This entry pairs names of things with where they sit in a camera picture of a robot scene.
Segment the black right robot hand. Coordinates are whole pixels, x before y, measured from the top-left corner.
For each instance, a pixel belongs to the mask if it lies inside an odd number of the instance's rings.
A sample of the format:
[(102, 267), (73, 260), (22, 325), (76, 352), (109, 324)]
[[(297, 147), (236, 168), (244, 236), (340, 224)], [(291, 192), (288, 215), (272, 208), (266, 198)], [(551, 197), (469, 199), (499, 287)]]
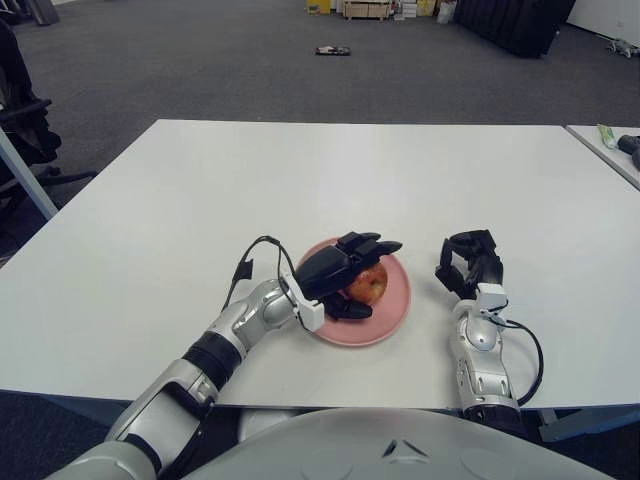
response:
[[(475, 300), (480, 283), (503, 283), (504, 266), (495, 250), (496, 243), (489, 230), (461, 232), (445, 238), (435, 276), (461, 300)], [(453, 254), (467, 262), (466, 275), (453, 265)]]

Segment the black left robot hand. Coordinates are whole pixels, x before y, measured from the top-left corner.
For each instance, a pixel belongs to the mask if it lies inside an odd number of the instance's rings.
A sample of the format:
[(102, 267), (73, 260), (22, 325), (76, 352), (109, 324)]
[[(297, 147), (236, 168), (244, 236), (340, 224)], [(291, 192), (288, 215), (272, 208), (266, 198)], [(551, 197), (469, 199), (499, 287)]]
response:
[(375, 232), (349, 232), (304, 260), (295, 278), (307, 300), (317, 300), (334, 320), (361, 321), (373, 314), (366, 301), (343, 294), (365, 270), (380, 263), (383, 256), (398, 251), (398, 241), (381, 241)]

